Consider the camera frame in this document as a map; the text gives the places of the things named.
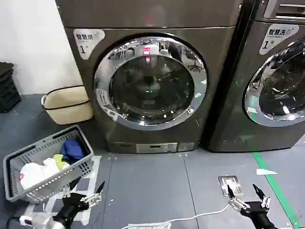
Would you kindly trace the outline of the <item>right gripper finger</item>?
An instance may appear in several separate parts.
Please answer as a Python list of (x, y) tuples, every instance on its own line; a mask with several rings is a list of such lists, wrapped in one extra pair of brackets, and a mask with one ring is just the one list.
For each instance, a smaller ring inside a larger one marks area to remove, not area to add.
[(230, 205), (237, 211), (241, 211), (243, 210), (250, 210), (251, 207), (249, 204), (246, 204), (245, 202), (243, 202), (242, 200), (238, 199), (235, 197), (234, 192), (232, 191), (232, 189), (230, 188), (229, 185), (227, 185), (227, 191), (228, 191), (228, 196), (229, 196), (229, 202)]
[(259, 197), (259, 199), (261, 200), (261, 207), (262, 208), (270, 208), (270, 202), (271, 202), (271, 198), (267, 197), (264, 192), (255, 184), (253, 184), (253, 188), (257, 194), (257, 196)]

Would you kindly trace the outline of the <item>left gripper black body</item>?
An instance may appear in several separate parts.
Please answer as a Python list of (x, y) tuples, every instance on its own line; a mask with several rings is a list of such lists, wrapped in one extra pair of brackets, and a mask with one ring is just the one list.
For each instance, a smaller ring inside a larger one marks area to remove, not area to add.
[(61, 223), (63, 226), (71, 226), (74, 218), (79, 212), (87, 210), (87, 203), (82, 201), (85, 195), (71, 193), (70, 197), (62, 198), (63, 207), (53, 220)]

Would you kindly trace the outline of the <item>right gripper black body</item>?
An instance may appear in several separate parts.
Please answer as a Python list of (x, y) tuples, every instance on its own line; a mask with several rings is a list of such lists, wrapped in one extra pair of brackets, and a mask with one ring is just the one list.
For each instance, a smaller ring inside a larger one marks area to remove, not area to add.
[(259, 201), (247, 201), (245, 202), (250, 207), (244, 209), (241, 208), (240, 213), (241, 215), (248, 217), (254, 227), (256, 229), (276, 229), (277, 227), (270, 221), (270, 219), (267, 216), (267, 213), (269, 211), (266, 207), (261, 207), (261, 202)]

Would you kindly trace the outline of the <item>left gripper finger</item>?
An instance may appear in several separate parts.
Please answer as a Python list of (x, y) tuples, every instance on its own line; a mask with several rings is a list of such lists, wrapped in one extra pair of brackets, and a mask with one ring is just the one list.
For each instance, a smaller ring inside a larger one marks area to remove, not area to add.
[(81, 177), (78, 177), (77, 179), (71, 181), (64, 189), (63, 189), (63, 198), (69, 198), (71, 196), (72, 190), (76, 187), (76, 185), (79, 183)]
[(99, 202), (102, 200), (102, 192), (103, 187), (105, 185), (105, 181), (103, 181), (96, 191), (93, 194), (90, 194), (89, 196), (85, 196), (81, 199), (81, 203), (87, 208), (90, 209), (96, 205), (99, 204)]

